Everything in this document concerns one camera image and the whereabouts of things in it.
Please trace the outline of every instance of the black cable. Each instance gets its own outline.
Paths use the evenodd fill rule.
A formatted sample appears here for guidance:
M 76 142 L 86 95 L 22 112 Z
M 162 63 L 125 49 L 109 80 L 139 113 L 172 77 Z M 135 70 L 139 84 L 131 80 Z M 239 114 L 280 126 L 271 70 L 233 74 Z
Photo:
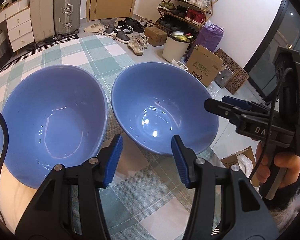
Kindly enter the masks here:
M 261 164 L 261 161 L 263 159 L 263 156 L 265 155 L 265 149 L 268 145 L 268 141 L 269 141 L 269 137 L 270 137 L 270 133 L 271 133 L 271 127 L 272 127 L 272 122 L 273 122 L 273 117 L 274 117 L 274 107 L 275 107 L 275 102 L 277 100 L 277 97 L 278 97 L 278 94 L 279 94 L 279 90 L 280 90 L 280 87 L 283 83 L 283 80 L 285 78 L 285 76 L 290 72 L 292 71 L 292 68 L 287 68 L 284 72 L 283 72 L 283 75 L 282 77 L 280 78 L 280 81 L 279 83 L 277 84 L 277 87 L 275 88 L 275 94 L 274 94 L 274 97 L 271 101 L 271 108 L 270 108 L 270 116 L 269 116 L 269 124 L 268 124 L 268 129 L 267 129 L 267 132 L 266 132 L 266 140 L 265 140 L 265 144 L 262 148 L 262 152 L 261 152 L 261 155 L 256 163 L 256 166 L 254 166 L 248 180 L 250 181 L 253 177 L 253 175 L 256 173 L 258 167 L 260 166 Z
M 0 156 L 0 175 L 1 175 L 1 170 L 2 170 L 4 159 L 5 159 L 6 154 L 7 154 L 8 143 L 9 143 L 8 127 L 7 127 L 6 121 L 4 120 L 1 113 L 0 113 L 0 125 L 2 127 L 2 132 L 3 132 L 3 147 L 2 147 L 2 153 L 1 153 L 1 156 Z M 1 213 L 1 210 L 0 210 L 0 216 L 2 218 L 2 222 L 4 223 L 4 225 L 6 225 L 6 223 L 4 221 L 4 218 L 3 218 L 3 215 Z

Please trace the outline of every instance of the purple bag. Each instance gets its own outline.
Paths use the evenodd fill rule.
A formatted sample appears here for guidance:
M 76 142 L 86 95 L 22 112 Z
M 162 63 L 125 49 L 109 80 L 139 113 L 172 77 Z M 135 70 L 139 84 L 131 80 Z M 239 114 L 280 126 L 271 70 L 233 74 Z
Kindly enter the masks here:
M 223 28 L 220 28 L 217 25 L 212 24 L 211 21 L 208 21 L 200 30 L 198 37 L 195 39 L 194 43 L 191 46 L 191 49 L 189 50 L 185 62 L 189 59 L 194 46 L 195 45 L 202 45 L 206 49 L 214 52 L 217 48 L 219 42 L 221 41 L 223 37 Z

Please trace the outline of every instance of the checkered tablecloth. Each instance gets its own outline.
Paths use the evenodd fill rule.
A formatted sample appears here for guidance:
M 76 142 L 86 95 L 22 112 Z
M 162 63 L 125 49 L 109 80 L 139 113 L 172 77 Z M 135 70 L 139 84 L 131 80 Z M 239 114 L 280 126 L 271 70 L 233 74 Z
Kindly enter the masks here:
M 31 73 L 56 64 L 79 66 L 101 83 L 107 97 L 109 121 L 103 146 L 115 133 L 122 134 L 124 147 L 113 182 L 100 190 L 102 206 L 112 239 L 182 239 L 194 190 L 181 183 L 174 159 L 137 146 L 117 123 L 111 108 L 111 88 L 118 74 L 134 61 L 115 41 L 90 36 L 68 41 L 38 52 L 0 74 L 0 111 L 12 90 Z M 214 165 L 220 160 L 211 148 L 200 154 Z M 73 187 L 74 223 L 80 233 L 77 187 Z M 216 194 L 216 214 L 220 214 Z M 219 215 L 215 215 L 214 228 Z

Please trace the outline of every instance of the human hand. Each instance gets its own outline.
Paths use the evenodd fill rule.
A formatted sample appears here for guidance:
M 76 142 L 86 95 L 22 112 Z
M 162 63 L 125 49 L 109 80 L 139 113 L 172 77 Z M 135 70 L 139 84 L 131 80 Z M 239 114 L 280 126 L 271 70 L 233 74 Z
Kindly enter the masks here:
M 256 150 L 256 160 L 260 158 L 262 152 L 262 144 L 261 142 L 257 146 Z M 262 158 L 262 161 L 260 163 L 260 166 L 258 167 L 256 171 L 257 179 L 261 183 L 265 183 L 267 181 L 267 178 L 270 176 L 270 170 L 268 168 L 268 156 L 267 153 Z M 274 165 L 280 167 L 280 168 L 288 168 L 287 172 L 279 186 L 279 188 L 283 188 L 285 186 L 288 186 L 292 183 L 295 183 L 298 179 L 299 173 L 300 173 L 300 157 L 295 155 L 292 152 L 284 152 L 284 153 L 278 153 L 274 157 Z

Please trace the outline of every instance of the red sneaker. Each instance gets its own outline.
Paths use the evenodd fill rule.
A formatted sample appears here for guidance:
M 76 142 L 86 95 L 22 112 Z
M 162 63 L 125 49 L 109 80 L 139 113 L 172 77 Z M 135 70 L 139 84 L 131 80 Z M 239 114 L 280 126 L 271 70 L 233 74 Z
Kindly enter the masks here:
M 192 20 L 194 19 L 194 16 L 195 16 L 195 11 L 192 9 L 188 9 L 185 19 L 189 22 L 192 22 Z
M 195 11 L 195 16 L 192 22 L 196 25 L 201 25 L 204 22 L 204 14 L 199 11 Z

